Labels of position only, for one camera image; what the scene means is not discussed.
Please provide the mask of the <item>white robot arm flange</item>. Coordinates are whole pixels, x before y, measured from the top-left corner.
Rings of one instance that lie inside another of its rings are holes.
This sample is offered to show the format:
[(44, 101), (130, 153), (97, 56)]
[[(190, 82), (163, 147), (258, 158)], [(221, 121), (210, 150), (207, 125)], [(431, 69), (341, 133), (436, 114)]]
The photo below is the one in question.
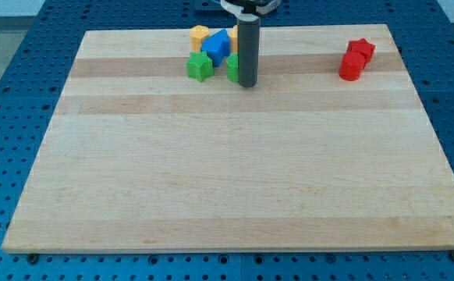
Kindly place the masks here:
[(275, 11), (282, 0), (221, 0), (221, 7), (238, 20), (254, 21)]

